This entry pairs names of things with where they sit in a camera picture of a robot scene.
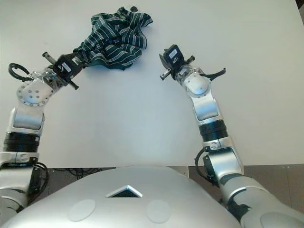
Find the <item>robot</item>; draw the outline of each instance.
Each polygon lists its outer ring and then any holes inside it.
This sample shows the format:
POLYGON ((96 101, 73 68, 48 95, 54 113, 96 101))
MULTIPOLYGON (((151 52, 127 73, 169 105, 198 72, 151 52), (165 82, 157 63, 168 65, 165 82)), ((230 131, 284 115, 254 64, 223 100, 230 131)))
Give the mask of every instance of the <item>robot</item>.
POLYGON ((51 96, 70 84, 85 66, 76 53, 62 55, 41 72, 10 64, 9 72, 24 82, 19 104, 11 112, 0 152, 0 227, 212 227, 304 228, 304 215, 281 203, 243 165, 211 93, 211 82, 225 73, 207 75, 184 59, 177 45, 160 55, 166 71, 193 102, 203 139, 195 165, 200 176, 218 186, 221 206, 200 185, 168 167, 124 167, 92 174, 32 202, 46 187, 48 170, 38 162, 43 109, 51 96), (21 77, 19 68, 28 74, 21 77), (206 176, 198 163, 202 157, 206 176))

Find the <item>white table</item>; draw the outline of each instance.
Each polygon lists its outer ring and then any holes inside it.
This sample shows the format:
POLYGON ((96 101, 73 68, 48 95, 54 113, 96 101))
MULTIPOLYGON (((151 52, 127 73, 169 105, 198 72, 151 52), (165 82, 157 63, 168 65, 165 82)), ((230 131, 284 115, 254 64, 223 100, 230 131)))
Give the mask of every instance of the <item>white table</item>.
POLYGON ((178 44, 206 73, 223 67, 213 94, 245 165, 304 163, 304 27, 294 0, 2 0, 0 129, 20 82, 11 62, 43 69, 89 34, 90 18, 134 4, 154 22, 129 69, 89 67, 45 108, 39 147, 48 167, 193 165, 201 137, 191 102, 158 54, 178 44))

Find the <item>striped cloth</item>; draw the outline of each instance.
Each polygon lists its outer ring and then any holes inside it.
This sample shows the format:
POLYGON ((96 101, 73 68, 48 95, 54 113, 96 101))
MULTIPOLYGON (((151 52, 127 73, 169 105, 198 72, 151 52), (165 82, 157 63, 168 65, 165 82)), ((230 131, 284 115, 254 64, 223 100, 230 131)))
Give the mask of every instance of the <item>striped cloth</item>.
POLYGON ((125 70, 147 48, 147 38, 140 27, 152 23, 145 13, 133 13, 121 7, 114 14, 99 13, 91 18, 92 33, 74 49, 86 66, 104 65, 125 70))

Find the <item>floor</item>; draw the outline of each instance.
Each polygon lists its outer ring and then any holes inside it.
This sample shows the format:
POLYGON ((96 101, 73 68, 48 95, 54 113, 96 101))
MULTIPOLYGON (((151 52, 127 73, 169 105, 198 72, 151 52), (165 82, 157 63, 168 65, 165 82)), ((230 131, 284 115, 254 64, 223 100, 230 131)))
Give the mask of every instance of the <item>floor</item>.
MULTIPOLYGON (((209 182, 201 178, 195 171, 194 166, 177 167, 177 171, 196 181, 216 201, 221 199, 220 191, 209 182)), ((37 199, 40 200, 66 185, 77 180, 67 171, 49 169, 50 181, 46 190, 37 199)), ((284 204, 304 213, 304 164, 303 165, 266 165, 245 166, 245 175, 253 177, 284 204)))

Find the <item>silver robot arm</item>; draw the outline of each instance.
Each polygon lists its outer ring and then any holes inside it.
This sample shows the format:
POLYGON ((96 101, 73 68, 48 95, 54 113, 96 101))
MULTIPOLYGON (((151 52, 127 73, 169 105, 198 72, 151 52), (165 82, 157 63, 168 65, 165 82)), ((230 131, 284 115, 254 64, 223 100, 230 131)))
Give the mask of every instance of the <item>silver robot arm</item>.
POLYGON ((208 181, 220 187, 228 211, 246 228, 303 228, 304 215, 281 203, 253 178, 244 176, 242 162, 231 137, 228 135, 219 107, 211 93, 211 81, 225 73, 206 75, 193 68, 177 47, 172 45, 160 55, 167 69, 164 80, 172 78, 186 90, 203 138, 203 149, 196 158, 203 157, 208 181))
POLYGON ((17 89, 18 106, 10 115, 3 151, 0 152, 0 227, 37 198, 46 187, 42 172, 47 168, 38 162, 38 146, 43 129, 44 107, 50 97, 61 87, 71 84, 71 79, 83 65, 77 54, 62 55, 55 61, 48 53, 43 56, 52 63, 41 72, 29 73, 18 64, 10 64, 9 73, 24 82, 17 89), (28 77, 17 75, 21 69, 28 77))

